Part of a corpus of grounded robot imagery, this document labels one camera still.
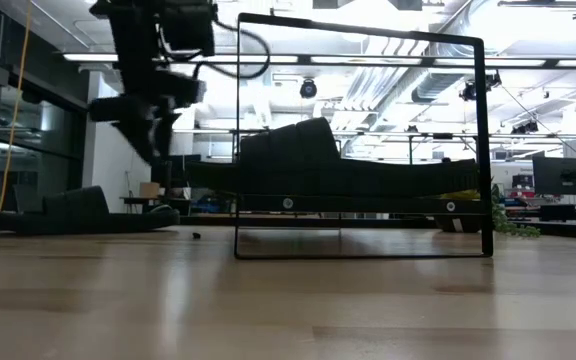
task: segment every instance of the wooden table surface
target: wooden table surface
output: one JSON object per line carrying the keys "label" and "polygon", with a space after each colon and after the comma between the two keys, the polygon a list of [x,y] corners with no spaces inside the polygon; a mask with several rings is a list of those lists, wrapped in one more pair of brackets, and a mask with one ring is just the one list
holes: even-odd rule
{"label": "wooden table surface", "polygon": [[[323,230],[264,231],[243,249],[338,250]],[[574,239],[499,237],[492,259],[255,262],[233,260],[232,236],[0,236],[0,359],[576,359]],[[479,246],[434,230],[343,240]]]}

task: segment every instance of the black rectangular frame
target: black rectangular frame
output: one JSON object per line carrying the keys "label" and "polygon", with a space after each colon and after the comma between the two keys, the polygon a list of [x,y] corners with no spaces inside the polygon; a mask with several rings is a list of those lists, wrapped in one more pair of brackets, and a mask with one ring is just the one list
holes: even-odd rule
{"label": "black rectangular frame", "polygon": [[[248,260],[280,259],[403,259],[403,258],[464,258],[491,257],[494,252],[493,220],[491,198],[490,141],[488,138],[488,104],[486,101],[486,64],[484,42],[480,38],[425,33],[418,31],[396,31],[360,26],[319,23],[307,19],[242,13],[237,22],[237,128],[234,144],[240,144],[240,84],[241,84],[241,24],[261,24],[335,31],[344,33],[362,33],[369,36],[396,37],[400,39],[421,40],[435,43],[449,43],[472,46],[474,49],[475,88],[477,91],[477,162],[479,164],[480,201],[451,201],[433,199],[409,199],[392,201],[375,198],[336,198],[324,196],[259,196],[237,193],[235,206],[234,256]],[[312,212],[385,212],[385,213],[423,213],[450,215],[478,215],[481,217],[481,253],[480,254],[429,254],[429,255],[242,255],[239,253],[240,211],[312,211]]]}

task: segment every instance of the yellow cable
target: yellow cable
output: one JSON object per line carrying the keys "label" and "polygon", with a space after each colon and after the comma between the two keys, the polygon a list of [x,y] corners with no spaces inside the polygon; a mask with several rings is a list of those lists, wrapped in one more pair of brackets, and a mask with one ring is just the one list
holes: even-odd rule
{"label": "yellow cable", "polygon": [[17,83],[17,99],[15,100],[15,110],[12,115],[12,125],[10,129],[10,139],[8,140],[8,157],[6,158],[6,169],[4,170],[4,183],[1,187],[0,211],[4,208],[6,199],[6,186],[8,185],[8,172],[10,171],[10,159],[12,158],[12,142],[15,138],[15,123],[19,114],[19,102],[21,101],[21,84],[24,81],[24,68],[26,67],[26,50],[28,50],[28,38],[30,37],[30,21],[32,11],[32,0],[28,0],[28,11],[26,13],[26,36],[24,37],[24,47],[21,50],[21,66],[19,67],[19,82]]}

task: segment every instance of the security camera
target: security camera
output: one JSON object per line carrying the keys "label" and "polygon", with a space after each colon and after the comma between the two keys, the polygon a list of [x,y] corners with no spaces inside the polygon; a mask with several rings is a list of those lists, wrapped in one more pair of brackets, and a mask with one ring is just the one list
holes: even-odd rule
{"label": "security camera", "polygon": [[304,83],[301,84],[299,95],[301,95],[303,99],[312,99],[317,96],[317,85],[315,85],[315,80],[305,79]]}

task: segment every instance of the green plant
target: green plant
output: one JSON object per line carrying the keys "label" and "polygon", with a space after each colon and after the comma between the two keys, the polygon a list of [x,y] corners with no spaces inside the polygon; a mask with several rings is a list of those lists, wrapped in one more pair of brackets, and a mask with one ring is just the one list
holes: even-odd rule
{"label": "green plant", "polygon": [[517,226],[517,224],[509,222],[503,206],[499,204],[499,199],[500,199],[499,186],[493,185],[492,221],[495,224],[495,231],[502,234],[510,234],[513,236],[522,236],[522,237],[539,237],[541,235],[539,229],[533,226],[525,226],[525,225]]}

